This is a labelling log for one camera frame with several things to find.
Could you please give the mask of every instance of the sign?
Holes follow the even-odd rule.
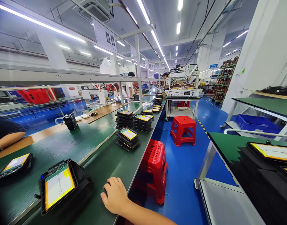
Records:
[[[212,69],[212,68],[217,68],[218,67],[218,64],[212,64],[212,65],[210,65],[210,69]]]
[[[117,53],[114,33],[97,22],[94,18],[92,18],[92,23],[99,46],[108,51]]]

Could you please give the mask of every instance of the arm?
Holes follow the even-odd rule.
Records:
[[[106,193],[101,193],[102,201],[111,213],[118,214],[134,225],[176,225],[168,218],[143,208],[128,199],[128,194],[120,178],[111,177],[104,188]]]
[[[19,141],[26,135],[26,132],[17,132],[8,134],[0,139],[0,148],[4,149],[8,147],[9,145],[12,145],[13,143]]]

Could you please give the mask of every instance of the plastic bag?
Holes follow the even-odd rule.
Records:
[[[100,73],[116,75],[116,72],[114,71],[111,62],[109,62],[107,58],[104,58],[102,65],[100,65]]]

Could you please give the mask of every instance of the dark shirt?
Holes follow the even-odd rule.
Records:
[[[0,139],[8,134],[26,132],[18,123],[0,117]]]

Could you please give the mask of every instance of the human hand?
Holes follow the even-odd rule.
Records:
[[[111,213],[121,215],[126,205],[130,204],[131,201],[128,199],[128,194],[124,184],[120,178],[111,177],[107,180],[110,184],[105,184],[104,188],[106,193],[101,193],[102,201]]]

